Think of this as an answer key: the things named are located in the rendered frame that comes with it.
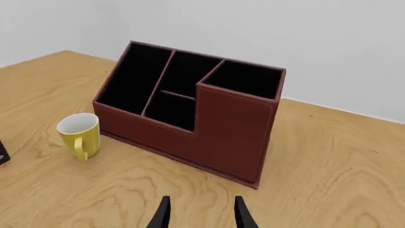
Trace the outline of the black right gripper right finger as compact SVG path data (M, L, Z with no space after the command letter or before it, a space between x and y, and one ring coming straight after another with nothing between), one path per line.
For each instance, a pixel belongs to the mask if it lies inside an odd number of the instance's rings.
M234 214L236 228L259 228L241 196L235 197Z

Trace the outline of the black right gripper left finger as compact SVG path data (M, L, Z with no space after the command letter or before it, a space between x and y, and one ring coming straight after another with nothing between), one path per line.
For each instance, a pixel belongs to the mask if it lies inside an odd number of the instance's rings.
M170 222L170 197L164 196L146 228L168 228Z

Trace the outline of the yellow and white mug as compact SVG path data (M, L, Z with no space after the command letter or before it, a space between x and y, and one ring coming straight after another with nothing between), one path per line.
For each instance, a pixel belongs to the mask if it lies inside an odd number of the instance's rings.
M94 156L101 145L99 117L93 113L76 113L56 126L65 146L80 161Z

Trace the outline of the red-brown desk caddy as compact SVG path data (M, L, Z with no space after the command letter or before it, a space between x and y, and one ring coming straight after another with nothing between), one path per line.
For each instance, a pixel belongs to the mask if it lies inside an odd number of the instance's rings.
M257 188L286 72L131 41L93 108L105 136Z

